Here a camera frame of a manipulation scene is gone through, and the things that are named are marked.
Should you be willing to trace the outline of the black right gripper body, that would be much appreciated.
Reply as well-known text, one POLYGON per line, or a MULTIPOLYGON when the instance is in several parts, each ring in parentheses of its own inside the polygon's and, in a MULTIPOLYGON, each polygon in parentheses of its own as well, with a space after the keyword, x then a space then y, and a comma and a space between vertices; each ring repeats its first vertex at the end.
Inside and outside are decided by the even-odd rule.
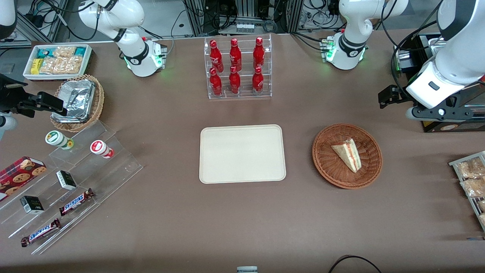
POLYGON ((0 75, 0 111, 9 113, 20 102, 28 99, 24 87, 27 83, 11 79, 3 74, 0 75))

